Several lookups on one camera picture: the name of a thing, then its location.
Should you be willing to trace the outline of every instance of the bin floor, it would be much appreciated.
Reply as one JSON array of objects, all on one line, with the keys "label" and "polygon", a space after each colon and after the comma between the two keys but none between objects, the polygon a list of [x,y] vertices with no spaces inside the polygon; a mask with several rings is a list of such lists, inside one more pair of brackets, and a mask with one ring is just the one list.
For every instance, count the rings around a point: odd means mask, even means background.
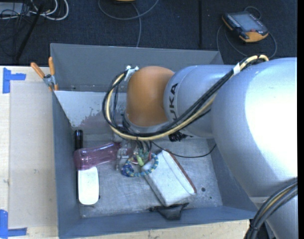
[{"label": "bin floor", "polygon": [[[85,140],[84,147],[103,143]],[[180,142],[170,142],[166,138],[162,138],[156,140],[155,143],[182,156],[204,155],[214,146],[213,140],[195,137],[186,138]],[[189,203],[186,209],[222,205],[211,156],[207,155],[199,158],[176,156],[176,159],[180,162],[197,190],[195,195],[191,195],[181,201],[181,203]],[[116,171],[115,165],[116,161],[112,161],[97,166],[100,198],[93,206],[80,204],[82,218],[148,212],[150,207],[161,206],[160,201],[144,177],[126,177],[120,171]]]}]

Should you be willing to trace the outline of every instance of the handheld device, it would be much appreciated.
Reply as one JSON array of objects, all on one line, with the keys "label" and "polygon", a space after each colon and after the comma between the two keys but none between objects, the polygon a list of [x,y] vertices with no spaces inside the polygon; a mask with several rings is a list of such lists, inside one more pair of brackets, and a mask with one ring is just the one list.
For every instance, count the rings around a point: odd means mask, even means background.
[{"label": "handheld device", "polygon": [[222,21],[245,42],[257,42],[268,36],[268,29],[247,11],[224,13]]}]

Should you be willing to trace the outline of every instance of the blue tape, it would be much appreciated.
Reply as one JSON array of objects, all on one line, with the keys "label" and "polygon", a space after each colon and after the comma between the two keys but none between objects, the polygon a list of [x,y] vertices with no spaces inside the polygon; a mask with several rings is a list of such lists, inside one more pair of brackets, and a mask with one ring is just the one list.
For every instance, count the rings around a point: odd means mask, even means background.
[{"label": "blue tape", "polygon": [[27,228],[23,229],[8,229],[8,212],[0,210],[0,238],[7,239],[8,237],[25,236]]},{"label": "blue tape", "polygon": [[6,67],[4,67],[2,93],[5,94],[10,92],[10,81],[24,81],[25,79],[25,74],[11,74],[11,70],[8,70]]}]

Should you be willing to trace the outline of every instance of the yellow cable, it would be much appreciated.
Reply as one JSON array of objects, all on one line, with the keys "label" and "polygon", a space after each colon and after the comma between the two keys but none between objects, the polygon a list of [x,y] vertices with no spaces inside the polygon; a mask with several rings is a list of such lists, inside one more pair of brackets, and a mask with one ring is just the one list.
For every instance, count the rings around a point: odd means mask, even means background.
[{"label": "yellow cable", "polygon": [[[243,63],[241,63],[240,65],[240,70],[243,70],[243,68],[245,68],[245,66],[252,62],[253,60],[257,60],[257,59],[264,59],[265,61],[269,61],[268,57],[265,55],[260,55],[259,57],[257,55],[249,57],[248,59],[246,59]],[[124,73],[121,74],[113,83],[113,85],[115,85],[116,83],[118,83],[120,81],[120,79],[123,77]],[[112,93],[114,91],[114,88],[110,90],[107,99],[106,99],[106,107],[105,107],[105,113],[106,113],[106,117],[108,119],[109,122],[111,122],[111,118],[110,118],[110,113],[109,113],[109,103],[110,103],[110,99],[112,96]],[[119,136],[121,136],[122,138],[126,138],[126,139],[130,139],[130,140],[141,140],[141,141],[149,141],[149,140],[156,140],[156,139],[160,139],[162,137],[168,136],[180,129],[182,129],[183,127],[185,127],[186,125],[188,125],[189,123],[191,123],[193,120],[195,120],[198,116],[201,115],[202,112],[204,112],[213,102],[213,100],[215,99],[216,94],[213,94],[213,97],[202,107],[200,108],[194,115],[192,115],[191,117],[189,117],[187,120],[185,120],[184,122],[182,122],[181,124],[177,125],[176,127],[158,134],[158,135],[154,135],[154,136],[133,136],[133,135],[128,135],[125,133],[120,132],[119,130],[117,130],[116,128],[114,128],[113,126],[109,125],[110,128],[112,129],[113,132],[115,132],[116,134],[118,134]]]}]

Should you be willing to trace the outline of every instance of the white cable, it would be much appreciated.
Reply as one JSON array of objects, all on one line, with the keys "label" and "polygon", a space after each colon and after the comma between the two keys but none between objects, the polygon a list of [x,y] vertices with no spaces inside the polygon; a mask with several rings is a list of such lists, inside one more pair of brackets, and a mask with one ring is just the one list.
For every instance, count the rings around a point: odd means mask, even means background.
[{"label": "white cable", "polygon": [[64,16],[62,16],[61,18],[51,18],[51,17],[48,17],[47,15],[42,15],[42,16],[46,17],[47,19],[50,19],[50,20],[63,20],[63,19],[65,19],[69,15],[69,5],[68,5],[67,0],[63,0],[63,1],[66,5],[66,13],[64,14]]},{"label": "white cable", "polygon": [[[37,8],[37,6],[34,4],[33,0],[30,0],[30,1],[31,1],[31,3],[33,4],[34,9],[35,9],[36,11],[38,11],[38,8]],[[49,20],[63,20],[63,19],[65,19],[65,18],[68,16],[68,14],[69,14],[69,5],[68,5],[67,0],[63,0],[63,1],[64,1],[64,3],[65,3],[66,13],[65,13],[64,16],[62,16],[61,18],[49,17],[49,15],[55,13],[56,10],[58,9],[58,1],[57,1],[57,0],[54,0],[54,2],[55,2],[56,5],[55,5],[55,8],[54,8],[51,12],[44,12],[44,13],[41,13],[40,16],[45,17],[46,19],[49,19]]]}]

